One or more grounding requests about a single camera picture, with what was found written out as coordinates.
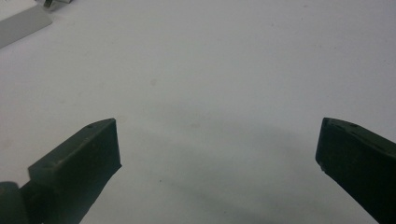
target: dark green plastic jaw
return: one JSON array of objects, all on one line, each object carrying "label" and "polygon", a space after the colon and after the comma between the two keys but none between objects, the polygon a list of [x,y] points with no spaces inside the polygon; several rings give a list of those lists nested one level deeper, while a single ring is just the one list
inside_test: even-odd
[{"label": "dark green plastic jaw", "polygon": [[376,221],[396,223],[396,144],[356,124],[326,118],[316,160]]},{"label": "dark green plastic jaw", "polygon": [[15,196],[20,215],[30,224],[79,223],[120,168],[116,121],[87,125],[29,167],[31,180]]}]

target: white backdrop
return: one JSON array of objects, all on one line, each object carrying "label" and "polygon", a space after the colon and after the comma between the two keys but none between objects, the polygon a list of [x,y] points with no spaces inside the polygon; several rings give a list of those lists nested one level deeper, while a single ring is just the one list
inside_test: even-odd
[{"label": "white backdrop", "polygon": [[91,122],[123,167],[82,223],[375,223],[323,117],[396,140],[393,0],[75,0],[0,49],[0,180]]}]

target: white surface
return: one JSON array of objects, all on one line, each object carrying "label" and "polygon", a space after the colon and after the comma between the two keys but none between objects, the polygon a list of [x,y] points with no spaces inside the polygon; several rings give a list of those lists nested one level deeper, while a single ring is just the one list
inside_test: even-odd
[{"label": "white surface", "polygon": [[34,0],[0,0],[0,48],[50,24]]},{"label": "white surface", "polygon": [[74,1],[0,49],[0,180],[118,120],[82,223],[375,223],[315,162],[323,117],[396,140],[396,2]]}]

